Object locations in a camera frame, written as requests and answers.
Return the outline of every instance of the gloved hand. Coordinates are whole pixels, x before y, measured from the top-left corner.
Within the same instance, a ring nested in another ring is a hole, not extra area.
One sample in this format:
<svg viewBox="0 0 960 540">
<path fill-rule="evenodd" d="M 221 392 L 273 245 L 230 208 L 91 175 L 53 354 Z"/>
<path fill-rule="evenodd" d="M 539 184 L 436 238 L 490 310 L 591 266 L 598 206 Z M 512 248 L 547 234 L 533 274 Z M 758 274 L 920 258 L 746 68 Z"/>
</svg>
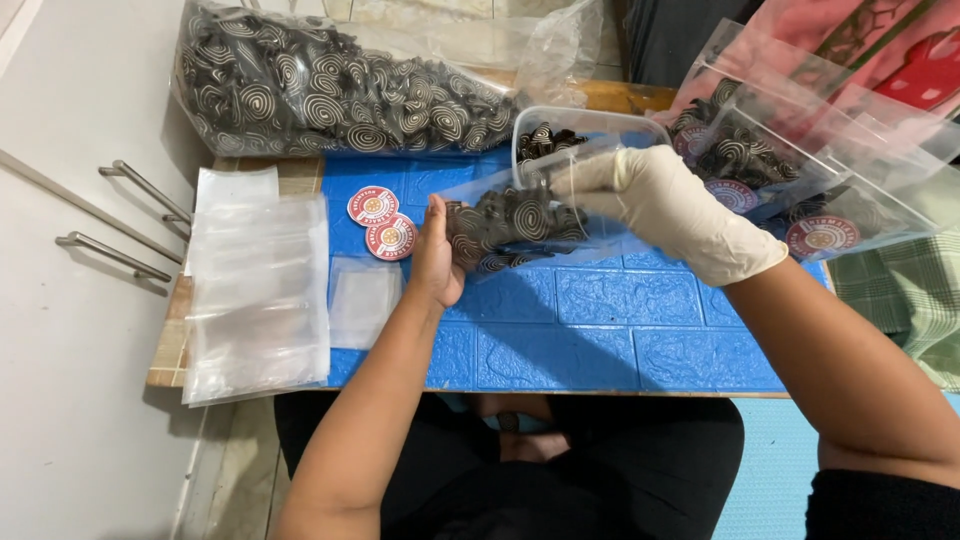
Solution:
<svg viewBox="0 0 960 540">
<path fill-rule="evenodd" d="M 788 254 L 786 244 L 714 199 L 669 146 L 575 163 L 550 189 L 566 204 L 622 221 L 709 286 L 746 280 Z"/>
</svg>

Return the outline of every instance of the round sticker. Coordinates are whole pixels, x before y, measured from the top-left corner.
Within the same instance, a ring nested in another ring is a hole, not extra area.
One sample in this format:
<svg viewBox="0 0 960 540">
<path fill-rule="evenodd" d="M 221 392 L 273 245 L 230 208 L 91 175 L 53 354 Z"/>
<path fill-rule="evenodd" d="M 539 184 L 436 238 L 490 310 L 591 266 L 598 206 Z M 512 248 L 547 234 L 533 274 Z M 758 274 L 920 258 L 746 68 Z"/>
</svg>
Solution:
<svg viewBox="0 0 960 540">
<path fill-rule="evenodd" d="M 697 164 L 697 158 L 704 153 L 707 135 L 707 126 L 686 126 L 673 137 L 673 149 L 684 159 L 686 166 Z"/>
<path fill-rule="evenodd" d="M 400 201 L 396 199 L 393 191 L 378 185 L 368 185 L 350 197 L 347 213 L 360 225 L 372 227 L 390 221 L 399 206 Z"/>
<path fill-rule="evenodd" d="M 759 203 L 756 193 L 736 180 L 709 180 L 704 187 L 733 213 L 743 213 Z"/>
<path fill-rule="evenodd" d="M 367 229 L 367 248 L 376 258 L 400 260 L 414 251 L 417 227 L 409 217 L 399 213 L 383 225 Z"/>
<path fill-rule="evenodd" d="M 786 245 L 797 257 L 809 257 L 818 252 L 825 255 L 855 246 L 860 231 L 850 221 L 832 215 L 805 217 L 786 232 Z"/>
</svg>

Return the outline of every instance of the black pants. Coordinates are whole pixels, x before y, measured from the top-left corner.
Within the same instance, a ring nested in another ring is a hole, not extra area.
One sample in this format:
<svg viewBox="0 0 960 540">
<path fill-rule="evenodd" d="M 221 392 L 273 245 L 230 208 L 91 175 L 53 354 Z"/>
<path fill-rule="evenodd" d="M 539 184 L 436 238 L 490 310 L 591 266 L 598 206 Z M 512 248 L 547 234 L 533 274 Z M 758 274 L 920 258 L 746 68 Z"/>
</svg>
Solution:
<svg viewBox="0 0 960 540">
<path fill-rule="evenodd" d="M 291 478 L 336 392 L 274 399 Z M 547 463 L 656 538 L 709 539 L 743 454 L 743 420 L 727 399 L 549 396 L 570 450 Z M 476 415 L 423 394 L 381 506 L 387 527 L 451 481 L 495 463 L 499 437 Z"/>
</svg>

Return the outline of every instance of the forearm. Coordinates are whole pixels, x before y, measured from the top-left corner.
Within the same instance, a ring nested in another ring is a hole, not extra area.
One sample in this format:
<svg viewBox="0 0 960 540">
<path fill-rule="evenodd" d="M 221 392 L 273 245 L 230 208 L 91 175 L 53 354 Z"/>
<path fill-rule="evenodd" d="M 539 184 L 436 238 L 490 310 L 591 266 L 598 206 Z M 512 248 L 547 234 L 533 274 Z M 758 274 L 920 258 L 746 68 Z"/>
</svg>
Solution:
<svg viewBox="0 0 960 540">
<path fill-rule="evenodd" d="M 792 259 L 725 287 L 823 439 L 864 454 L 960 460 L 960 418 L 924 372 Z"/>
<path fill-rule="evenodd" d="M 307 445 L 290 500 L 378 507 L 407 436 L 443 307 L 408 290 Z"/>
</svg>

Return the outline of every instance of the metal handle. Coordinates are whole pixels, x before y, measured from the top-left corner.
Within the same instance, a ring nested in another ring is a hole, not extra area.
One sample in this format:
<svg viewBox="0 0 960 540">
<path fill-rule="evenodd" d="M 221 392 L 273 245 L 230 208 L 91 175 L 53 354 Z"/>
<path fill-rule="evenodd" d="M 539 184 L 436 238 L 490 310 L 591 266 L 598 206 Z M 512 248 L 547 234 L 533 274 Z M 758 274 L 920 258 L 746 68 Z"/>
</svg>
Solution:
<svg viewBox="0 0 960 540">
<path fill-rule="evenodd" d="M 57 236 L 55 241 L 58 246 L 88 248 L 104 257 L 112 258 L 121 264 L 126 264 L 133 269 L 133 276 L 135 278 L 154 278 L 164 283 L 169 283 L 173 279 L 169 274 L 164 274 L 149 264 L 144 264 L 129 255 L 122 254 L 108 245 L 102 244 L 86 234 L 78 233 L 77 231 L 73 231 L 67 236 Z"/>
<path fill-rule="evenodd" d="M 166 209 L 172 211 L 174 215 L 176 215 L 184 223 L 190 225 L 191 221 L 189 213 L 183 211 L 182 208 L 178 207 L 177 204 L 167 198 L 166 195 L 160 193 L 160 191 L 156 189 L 153 184 L 147 182 L 147 179 L 140 176 L 139 173 L 134 171 L 122 160 L 114 161 L 112 167 L 100 167 L 97 170 L 100 171 L 100 174 L 104 176 L 125 176 L 129 178 L 131 182 L 137 185 L 137 187 L 146 191 L 147 194 L 153 197 L 158 203 L 162 204 Z"/>
</svg>

